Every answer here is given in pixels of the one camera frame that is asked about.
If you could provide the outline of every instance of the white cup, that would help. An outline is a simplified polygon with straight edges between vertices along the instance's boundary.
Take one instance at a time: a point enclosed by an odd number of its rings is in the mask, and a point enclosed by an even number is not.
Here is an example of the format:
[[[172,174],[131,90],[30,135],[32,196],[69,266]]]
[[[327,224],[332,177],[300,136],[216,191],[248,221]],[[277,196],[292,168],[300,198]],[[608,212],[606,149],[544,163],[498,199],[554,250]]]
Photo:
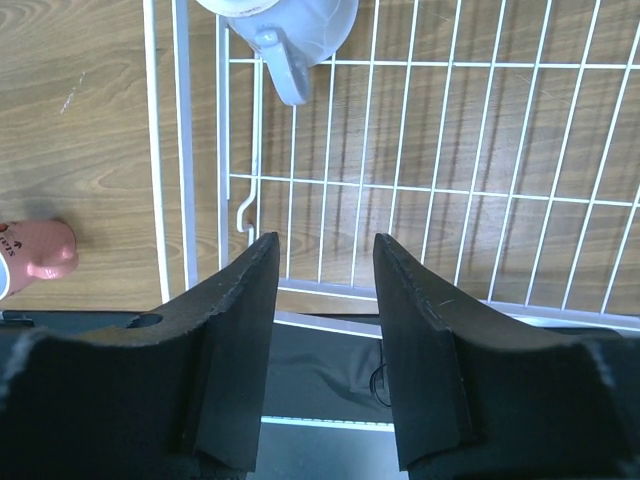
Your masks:
[[[267,63],[287,105],[309,99],[309,67],[329,58],[353,27],[358,0],[198,0]]]

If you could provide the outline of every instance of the white wire grid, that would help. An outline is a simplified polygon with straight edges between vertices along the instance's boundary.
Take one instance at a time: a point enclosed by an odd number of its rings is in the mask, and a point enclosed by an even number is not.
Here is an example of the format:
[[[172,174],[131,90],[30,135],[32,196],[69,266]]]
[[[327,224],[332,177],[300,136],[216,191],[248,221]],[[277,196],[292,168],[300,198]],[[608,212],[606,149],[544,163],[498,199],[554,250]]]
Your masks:
[[[596,0],[594,3],[593,12],[590,17],[589,28],[584,43],[584,49],[579,63],[543,63],[541,61],[542,54],[545,48],[545,39],[547,36],[547,29],[551,19],[553,0],[547,0],[542,27],[539,35],[539,41],[536,49],[535,61],[532,63],[527,62],[498,62],[498,52],[500,45],[500,38],[503,29],[503,21],[505,18],[505,10],[507,6],[507,0],[502,0],[500,10],[498,14],[497,29],[495,33],[495,41],[493,43],[493,50],[491,60],[489,62],[459,62],[456,61],[455,51],[456,42],[458,40],[458,30],[460,25],[460,14],[462,11],[462,0],[457,0],[455,17],[453,18],[453,33],[451,37],[451,44],[449,48],[449,58],[447,61],[416,61],[413,59],[414,45],[416,41],[418,12],[420,0],[414,0],[412,9],[410,40],[408,46],[408,55],[406,61],[389,61],[376,59],[376,44],[378,39],[378,24],[380,16],[380,0],[375,0],[374,12],[373,12],[373,26],[372,26],[372,42],[370,49],[370,57],[368,60],[344,60],[337,59],[334,54],[331,59],[323,62],[330,66],[330,83],[329,83],[329,99],[328,99],[328,118],[327,118],[327,131],[326,131],[326,154],[324,159],[324,176],[322,180],[318,179],[301,179],[294,177],[295,162],[296,162],[296,124],[298,109],[293,107],[292,109],[292,126],[291,126],[291,158],[290,158],[290,171],[288,176],[273,176],[264,175],[262,172],[262,117],[263,117],[263,86],[264,86],[264,66],[259,58],[231,58],[229,49],[229,31],[224,24],[224,20],[220,18],[216,21],[217,35],[216,35],[216,57],[217,57],[217,69],[216,69],[216,100],[217,100],[217,160],[218,160],[218,258],[219,267],[223,268],[229,262],[229,200],[231,179],[245,179],[250,181],[250,193],[245,201],[241,204],[236,217],[236,228],[240,232],[247,234],[248,243],[254,241],[256,236],[260,234],[260,221],[261,221],[261,188],[263,181],[273,182],[285,182],[289,185],[289,198],[288,198],[288,211],[287,211],[287,242],[286,242],[286,263],[284,278],[281,279],[280,288],[282,290],[290,290],[294,292],[315,293],[320,295],[338,296],[344,298],[362,299],[362,300],[374,300],[375,292],[370,287],[363,287],[356,283],[356,259],[358,253],[358,238],[359,238],[359,225],[360,217],[362,215],[362,199],[363,190],[366,188],[380,189],[391,192],[391,209],[389,215],[389,233],[393,232],[395,212],[397,208],[398,193],[403,191],[424,192],[429,193],[428,204],[425,205],[427,210],[426,224],[424,226],[424,234],[422,239],[422,250],[420,260],[424,263],[425,255],[427,251],[427,245],[429,242],[429,235],[431,233],[432,218],[434,212],[434,197],[433,193],[447,193],[454,195],[463,195],[467,198],[464,223],[462,227],[462,235],[459,242],[457,262],[455,268],[455,275],[453,283],[458,285],[460,280],[462,258],[465,252],[465,240],[468,234],[468,227],[470,224],[471,206],[474,197],[497,197],[506,199],[506,211],[504,220],[500,227],[500,236],[498,241],[498,248],[495,255],[495,261],[492,268],[492,274],[489,283],[488,297],[486,301],[496,308],[508,312],[516,317],[527,317],[529,319],[535,318],[556,318],[564,319],[567,321],[576,320],[581,324],[590,325],[612,325],[621,329],[636,330],[640,329],[640,319],[637,317],[627,317],[619,315],[611,315],[607,313],[607,306],[611,297],[613,287],[615,285],[616,277],[621,265],[622,257],[625,251],[625,247],[628,243],[629,236],[632,230],[632,225],[638,205],[640,203],[640,185],[637,188],[633,201],[610,201],[597,198],[598,189],[603,177],[603,172],[607,159],[609,157],[609,150],[613,140],[618,115],[620,113],[621,106],[624,101],[624,95],[629,81],[629,76],[633,70],[640,69],[640,65],[634,64],[636,52],[638,49],[638,43],[640,40],[640,24],[635,30],[632,46],[628,54],[626,63],[623,64],[598,64],[588,63],[589,53],[594,37],[594,31],[598,20],[598,14],[600,12],[600,0]],[[164,245],[164,219],[162,212],[162,192],[160,188],[161,179],[161,155],[159,148],[159,135],[158,135],[158,109],[157,109],[157,78],[156,78],[156,58],[155,58],[155,32],[154,32],[154,11],[153,1],[144,0],[144,19],[145,19],[145,48],[147,54],[147,84],[148,84],[148,96],[149,96],[149,133],[151,141],[151,157],[152,157],[152,178],[154,182],[154,208],[156,219],[156,235],[158,239],[158,259],[160,268],[160,283],[163,300],[169,298],[168,288],[168,266],[166,260],[166,248]],[[190,98],[190,85],[189,85],[189,35],[188,35],[188,17],[187,17],[187,0],[173,0],[173,33],[174,33],[174,54],[175,54],[175,77],[176,77],[176,101],[178,112],[178,139],[179,139],[179,158],[180,158],[180,174],[181,174],[181,201],[182,201],[182,233],[183,233],[183,248],[184,248],[184,271],[185,271],[185,287],[190,288],[195,285],[197,281],[197,261],[196,261],[196,243],[195,243],[195,202],[194,202],[194,179],[193,179],[193,153],[192,153],[192,136],[191,136],[191,98]],[[230,151],[230,138],[231,138],[231,107],[230,107],[230,82],[229,71],[232,64],[252,64],[254,66],[254,90],[253,90],[253,125],[252,125],[252,164],[251,173],[233,173],[231,171],[231,151]],[[336,67],[340,65],[348,66],[365,66],[368,67],[368,81],[367,81],[367,94],[366,94],[366,108],[364,112],[364,124],[363,124],[363,148],[360,161],[360,174],[358,182],[345,182],[334,181],[329,179],[329,164],[331,162],[330,144],[332,135],[332,115],[334,106],[334,92],[336,81]],[[365,182],[365,166],[367,162],[367,137],[369,135],[369,127],[371,122],[371,105],[372,105],[372,92],[374,74],[377,71],[377,67],[404,67],[405,69],[405,81],[403,86],[403,98],[401,107],[401,117],[399,129],[399,141],[398,149],[395,161],[395,175],[392,185],[374,184]],[[415,68],[430,68],[440,67],[446,68],[446,80],[443,92],[442,110],[440,112],[440,124],[437,139],[437,148],[434,163],[434,172],[430,185],[425,186],[406,186],[400,184],[400,171],[402,165],[402,147],[404,141],[405,121],[407,118],[407,109],[409,104],[409,91],[411,75]],[[438,172],[442,161],[442,145],[443,136],[445,130],[445,119],[447,115],[447,107],[449,103],[449,94],[451,90],[451,80],[454,71],[461,68],[480,68],[488,70],[488,79],[486,85],[486,92],[484,95],[484,103],[482,108],[481,123],[479,129],[479,136],[477,141],[477,149],[475,153],[475,162],[473,166],[471,182],[468,189],[448,189],[438,188],[437,179]],[[510,187],[508,193],[501,192],[486,192],[478,190],[477,180],[478,171],[480,166],[481,151],[486,131],[486,122],[489,113],[489,105],[491,100],[492,86],[494,80],[494,73],[497,68],[500,69],[531,69],[532,76],[528,90],[528,96],[526,101],[526,107],[524,116],[522,119],[521,133],[518,138],[518,147],[515,158],[515,164],[511,175]],[[575,87],[571,97],[569,105],[569,113],[564,128],[564,134],[562,138],[562,144],[560,148],[560,154],[557,159],[556,168],[553,176],[553,181],[548,195],[527,195],[516,193],[516,185],[519,179],[520,167],[525,151],[525,145],[527,140],[528,125],[532,114],[534,97],[536,94],[536,86],[539,77],[540,70],[544,69],[564,69],[564,70],[576,70],[577,76],[575,81]],[[598,170],[595,178],[595,182],[591,191],[591,195],[588,199],[585,198],[572,198],[562,197],[556,195],[558,190],[558,184],[560,175],[565,160],[565,154],[567,151],[567,145],[569,141],[569,135],[572,128],[572,122],[574,114],[576,112],[576,106],[578,104],[578,96],[582,85],[583,76],[587,70],[612,70],[621,71],[622,80],[618,89],[618,94],[611,116],[607,136],[598,164]],[[305,185],[319,185],[322,187],[322,210],[321,210],[321,228],[319,239],[319,251],[318,251],[318,265],[317,265],[317,281],[307,281],[296,279],[291,276],[291,245],[292,242],[292,228],[293,228],[293,186],[294,184]],[[337,187],[353,187],[358,190],[358,200],[356,206],[356,222],[353,232],[353,245],[351,255],[351,265],[349,278],[350,281],[345,285],[332,285],[323,282],[323,254],[325,245],[325,226],[327,218],[327,196],[329,195],[328,188],[331,186]],[[514,200],[529,200],[546,203],[546,209],[544,214],[544,220],[542,224],[542,230],[538,238],[537,248],[533,261],[533,267],[528,274],[528,288],[526,292],[526,298],[523,304],[503,304],[495,302],[493,300],[496,279],[498,276],[498,270],[500,267],[501,253],[505,248],[506,233],[509,227],[510,212],[513,207]],[[538,268],[540,264],[540,258],[542,248],[545,242],[547,229],[551,217],[551,209],[554,204],[558,203],[574,203],[586,205],[586,214],[582,221],[582,227],[580,229],[580,235],[578,238],[577,246],[572,256],[571,267],[568,272],[568,280],[563,294],[562,305],[560,309],[549,309],[545,307],[537,307],[531,304],[532,291],[536,281]],[[256,208],[256,224],[250,225],[244,221],[245,211],[255,204]],[[595,206],[615,206],[628,209],[628,217],[624,226],[623,235],[617,252],[615,255],[615,261],[612,266],[612,270],[607,282],[606,291],[604,294],[604,300],[598,312],[584,313],[576,312],[567,309],[567,302],[574,283],[574,277],[576,269],[582,253],[582,248],[585,242],[586,233],[589,227],[589,223],[592,218],[592,212]]]

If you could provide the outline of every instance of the wood grain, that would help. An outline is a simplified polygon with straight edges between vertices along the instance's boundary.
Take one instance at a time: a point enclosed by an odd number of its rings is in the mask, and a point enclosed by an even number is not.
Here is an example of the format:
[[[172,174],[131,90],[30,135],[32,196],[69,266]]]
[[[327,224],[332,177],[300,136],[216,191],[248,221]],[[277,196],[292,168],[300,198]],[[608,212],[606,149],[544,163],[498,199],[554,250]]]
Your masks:
[[[500,2],[463,2],[455,58],[491,59]],[[557,0],[545,39],[544,62],[579,63],[593,0]],[[454,0],[421,0],[415,61],[449,57]],[[175,85],[170,2],[157,2],[158,72],[162,123],[165,217],[172,292],[182,283]],[[190,40],[196,204],[200,276],[217,270],[215,17],[191,1]],[[533,62],[545,2],[507,4],[500,38],[500,62]],[[602,1],[591,45],[590,63],[627,61],[638,22],[640,0]],[[375,58],[406,61],[413,2],[380,0]],[[373,0],[362,0],[353,32],[339,59],[368,60],[373,32]],[[2,308],[131,309],[160,301],[152,215],[147,100],[141,2],[98,0],[0,1],[0,205],[2,219],[60,217],[78,234],[81,265],[59,282],[41,282],[2,302]],[[251,50],[232,36],[231,55],[251,58]],[[406,69],[378,66],[373,72],[368,123],[369,67],[339,65],[335,72],[332,122],[328,124],[331,68],[314,67],[313,96],[298,108],[292,152],[292,111],[282,105],[265,74],[263,92],[263,175],[294,177],[290,245],[287,238],[289,182],[264,180],[260,229],[281,233],[281,272],[316,281],[320,257],[323,186],[304,180],[328,178],[359,184],[364,151],[361,214],[359,188],[330,185],[322,245],[322,280],[348,283],[354,231],[354,280],[372,285],[373,234],[389,229],[398,151],[398,185],[430,187],[436,174],[440,114],[446,67],[415,66],[407,91],[405,129],[400,132]],[[433,194],[426,265],[455,275],[468,195],[480,137],[488,81],[487,68],[455,68]],[[230,69],[232,170],[250,173],[253,66]],[[533,71],[497,68],[480,148],[477,192],[506,194],[514,172],[523,116]],[[588,201],[604,153],[622,70],[587,70],[560,171],[557,195]],[[516,190],[548,196],[577,78],[576,69],[541,69],[528,119]],[[637,152],[640,72],[629,77],[596,198],[631,202],[640,183]],[[365,129],[368,129],[365,144]],[[230,251],[237,256],[246,236],[235,231],[237,207],[249,181],[232,180]],[[401,190],[392,233],[420,255],[430,202],[429,192]],[[474,196],[464,242],[460,286],[486,297],[507,199]],[[509,213],[494,298],[522,302],[542,228],[547,201],[516,199]],[[560,306],[584,216],[585,203],[555,202],[538,267],[532,303]],[[593,208],[568,306],[597,310],[630,214],[627,206]],[[249,220],[257,221],[252,208]],[[287,266],[287,251],[290,262]],[[622,259],[609,311],[640,311],[640,216]],[[375,311],[373,302],[339,301],[282,293],[279,308],[303,312]]]

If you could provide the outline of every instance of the black cable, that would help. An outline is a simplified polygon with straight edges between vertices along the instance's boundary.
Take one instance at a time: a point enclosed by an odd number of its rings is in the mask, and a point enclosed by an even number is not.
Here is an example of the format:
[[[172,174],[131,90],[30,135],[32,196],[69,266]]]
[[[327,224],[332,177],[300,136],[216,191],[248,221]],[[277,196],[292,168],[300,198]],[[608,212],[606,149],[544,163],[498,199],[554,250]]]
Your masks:
[[[371,374],[371,377],[369,378],[369,390],[371,391],[371,394],[376,397],[376,400],[378,401],[378,403],[380,403],[381,405],[387,408],[391,408],[390,403],[386,403],[380,398],[380,395],[378,394],[378,387],[376,385],[378,376],[383,373],[383,369],[386,365],[387,365],[386,363],[383,363],[373,371],[373,373]]]

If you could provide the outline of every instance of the pink cup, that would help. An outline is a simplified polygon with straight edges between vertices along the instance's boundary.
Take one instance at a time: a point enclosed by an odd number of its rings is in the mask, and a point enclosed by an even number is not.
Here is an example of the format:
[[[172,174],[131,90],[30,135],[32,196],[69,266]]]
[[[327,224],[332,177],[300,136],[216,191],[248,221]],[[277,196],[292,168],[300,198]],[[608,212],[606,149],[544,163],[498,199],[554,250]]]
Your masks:
[[[0,223],[0,300],[78,266],[73,230],[56,220]]]

